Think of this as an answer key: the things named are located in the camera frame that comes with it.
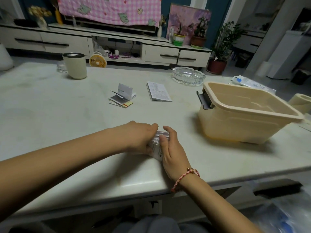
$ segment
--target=person's left hand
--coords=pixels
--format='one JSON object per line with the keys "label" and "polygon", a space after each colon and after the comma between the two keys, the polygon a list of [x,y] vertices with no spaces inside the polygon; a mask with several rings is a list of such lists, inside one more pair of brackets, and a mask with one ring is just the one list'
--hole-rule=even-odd
{"label": "person's left hand", "polygon": [[137,154],[151,154],[152,149],[148,143],[155,136],[158,125],[156,123],[150,125],[147,123],[136,123],[130,121],[118,127],[114,127],[113,131],[118,140],[124,144],[124,152],[134,152]]}

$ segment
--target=cup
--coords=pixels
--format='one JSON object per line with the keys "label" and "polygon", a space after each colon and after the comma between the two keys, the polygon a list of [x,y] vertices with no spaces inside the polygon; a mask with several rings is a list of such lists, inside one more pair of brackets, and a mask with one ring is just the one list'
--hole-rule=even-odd
{"label": "cup", "polygon": [[85,55],[81,53],[64,53],[63,59],[68,70],[68,75],[73,79],[86,78]]}

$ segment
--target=brown flower pot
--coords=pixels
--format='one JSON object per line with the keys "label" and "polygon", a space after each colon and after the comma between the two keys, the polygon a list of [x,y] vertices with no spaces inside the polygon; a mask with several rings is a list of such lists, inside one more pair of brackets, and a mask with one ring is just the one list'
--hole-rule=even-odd
{"label": "brown flower pot", "polygon": [[194,45],[194,46],[203,47],[205,42],[206,42],[206,38],[192,36],[190,43],[191,45]]}
{"label": "brown flower pot", "polygon": [[216,61],[216,60],[210,60],[208,62],[207,70],[208,72],[212,74],[222,74],[224,71],[225,67],[227,66],[226,61]]}

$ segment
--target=beige plastic bin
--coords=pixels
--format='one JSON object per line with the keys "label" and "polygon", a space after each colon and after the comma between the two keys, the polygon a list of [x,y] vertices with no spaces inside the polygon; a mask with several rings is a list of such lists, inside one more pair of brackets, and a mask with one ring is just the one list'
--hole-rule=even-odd
{"label": "beige plastic bin", "polygon": [[211,138],[262,144],[302,113],[264,90],[205,82],[199,118]]}

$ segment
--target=painting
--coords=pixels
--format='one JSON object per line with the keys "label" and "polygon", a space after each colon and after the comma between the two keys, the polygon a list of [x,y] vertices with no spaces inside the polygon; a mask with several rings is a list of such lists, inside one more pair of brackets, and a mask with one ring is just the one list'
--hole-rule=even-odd
{"label": "painting", "polygon": [[186,36],[183,45],[190,45],[190,39],[194,35],[196,26],[200,23],[199,19],[203,16],[210,21],[211,15],[212,13],[209,10],[171,4],[166,38],[169,39],[170,28],[173,27],[174,33],[176,33],[179,23],[181,23],[181,34]]}

